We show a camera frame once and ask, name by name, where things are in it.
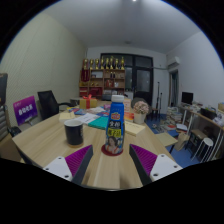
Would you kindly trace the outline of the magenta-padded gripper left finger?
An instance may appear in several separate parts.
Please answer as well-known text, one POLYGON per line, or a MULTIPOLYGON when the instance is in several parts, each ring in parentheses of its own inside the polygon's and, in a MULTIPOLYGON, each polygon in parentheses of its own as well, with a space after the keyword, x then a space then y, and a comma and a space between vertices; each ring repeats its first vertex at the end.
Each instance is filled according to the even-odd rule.
POLYGON ((59 156, 44 167, 56 176, 81 185, 89 162, 93 156, 93 146, 83 147, 67 157, 59 156))

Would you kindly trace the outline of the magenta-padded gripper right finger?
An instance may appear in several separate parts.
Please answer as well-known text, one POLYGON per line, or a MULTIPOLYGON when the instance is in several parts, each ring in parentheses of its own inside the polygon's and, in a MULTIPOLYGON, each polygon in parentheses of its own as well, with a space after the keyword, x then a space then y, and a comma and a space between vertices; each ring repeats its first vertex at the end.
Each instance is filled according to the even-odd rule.
POLYGON ((182 169, 165 154, 155 155, 134 144, 129 145, 129 154, 143 185, 148 185, 182 169))

